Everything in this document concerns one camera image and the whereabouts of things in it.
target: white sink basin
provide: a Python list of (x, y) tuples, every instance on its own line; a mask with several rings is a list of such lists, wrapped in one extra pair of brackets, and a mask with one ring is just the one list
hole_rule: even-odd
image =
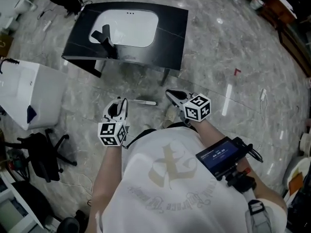
[(91, 35), (95, 30), (102, 32), (103, 25), (109, 24), (113, 44), (145, 48), (153, 43), (158, 22), (151, 11), (106, 10), (97, 17), (89, 40), (99, 44)]
[[(41, 64), (3, 62), (0, 105), (24, 130), (53, 126), (58, 121), (66, 74)], [(27, 109), (36, 116), (27, 123)]]

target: black office chair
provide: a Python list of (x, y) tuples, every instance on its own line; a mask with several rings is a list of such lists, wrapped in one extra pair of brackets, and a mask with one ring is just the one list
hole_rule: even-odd
[(69, 139), (69, 135), (63, 135), (57, 142), (55, 147), (52, 145), (49, 134), (52, 129), (45, 130), (45, 135), (42, 133), (31, 134), (27, 138), (17, 138), (21, 143), (7, 143), (4, 145), (15, 149), (27, 149), (29, 157), (26, 159), (27, 163), (30, 161), (35, 174), (44, 178), (46, 182), (59, 181), (59, 172), (62, 173), (63, 169), (58, 168), (57, 158), (62, 161), (77, 166), (76, 161), (70, 161), (64, 156), (60, 155), (57, 150), (64, 139)]

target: power strip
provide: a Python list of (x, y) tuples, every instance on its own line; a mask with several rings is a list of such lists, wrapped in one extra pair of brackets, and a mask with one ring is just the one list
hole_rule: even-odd
[(261, 95), (260, 95), (260, 100), (264, 101), (264, 97), (267, 95), (267, 90), (265, 88), (262, 89)]
[(52, 24), (52, 21), (48, 21), (48, 23), (43, 28), (43, 32), (45, 32), (51, 24)]

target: gray marble tile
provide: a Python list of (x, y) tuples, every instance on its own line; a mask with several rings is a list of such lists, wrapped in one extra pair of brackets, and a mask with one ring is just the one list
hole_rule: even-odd
[[(249, 161), (269, 187), (281, 192), (282, 175), (297, 150), (300, 134), (305, 130), (310, 91), (306, 88), (305, 75), (280, 45), (274, 28), (257, 16), (244, 0), (92, 1), (153, 2), (189, 10), (182, 69), (170, 72), (164, 86), (160, 87), (163, 69), (157, 67), (107, 61), (102, 77), (97, 78), (75, 65), (65, 65), (61, 54), (74, 18), (64, 18), (65, 9), (49, 0), (34, 0), (38, 9), (20, 17), (21, 27), (14, 34), (9, 56), (41, 63), (68, 74), (52, 141), (55, 143), (65, 133), (70, 135), (60, 153), (77, 160), (78, 166), (59, 163), (65, 170), (61, 181), (74, 185), (46, 183), (31, 170), (32, 184), (47, 197), (56, 215), (62, 218), (74, 216), (77, 209), (86, 206), (90, 189), (88, 178), (94, 181), (105, 152), (97, 139), (97, 122), (101, 120), (104, 107), (117, 96), (158, 103), (155, 107), (129, 104), (128, 141), (131, 141), (141, 133), (144, 124), (161, 128), (170, 105), (165, 98), (168, 88), (183, 88), (207, 95), (212, 100), (210, 122), (229, 137), (238, 136), (248, 144), (253, 143), (254, 148), (262, 142), (259, 97), (265, 88), (269, 105), (263, 144), (259, 150), (264, 163), (251, 158)], [(38, 15), (47, 9), (53, 11), (46, 12), (38, 20)], [(49, 20), (52, 24), (43, 32)], [(234, 76), (236, 68), (241, 73)], [(228, 84), (232, 85), (232, 93), (227, 114), (223, 116)], [(11, 142), (16, 142), (17, 137), (44, 130), (24, 131), (9, 116), (3, 117), (0, 127)], [(123, 170), (128, 154), (127, 150), (122, 151)]]

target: small display screen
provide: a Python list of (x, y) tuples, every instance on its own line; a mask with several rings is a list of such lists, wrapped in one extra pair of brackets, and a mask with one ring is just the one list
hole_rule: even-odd
[(238, 151), (238, 148), (228, 140), (214, 148), (211, 152), (201, 156), (201, 160), (207, 168), (213, 168), (220, 162), (230, 157), (236, 151)]

